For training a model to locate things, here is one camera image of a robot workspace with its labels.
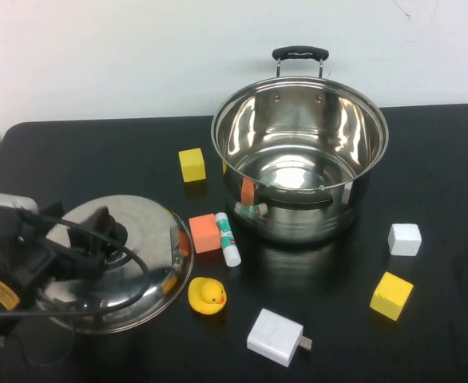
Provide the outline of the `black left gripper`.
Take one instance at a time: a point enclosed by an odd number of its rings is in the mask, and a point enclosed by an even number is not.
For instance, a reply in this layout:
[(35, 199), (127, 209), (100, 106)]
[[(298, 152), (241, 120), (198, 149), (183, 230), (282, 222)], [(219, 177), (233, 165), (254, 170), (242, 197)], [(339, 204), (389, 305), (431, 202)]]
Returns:
[[(19, 220), (14, 257), (17, 308), (30, 308), (38, 291), (53, 278), (58, 281), (95, 279), (105, 273), (105, 253), (98, 250), (98, 240), (91, 234), (67, 227), (68, 245), (48, 237), (52, 229), (63, 224), (60, 203), (40, 211), (34, 201), (17, 201), (14, 210)], [(115, 235), (116, 221), (107, 207), (99, 207), (80, 224), (103, 235)]]

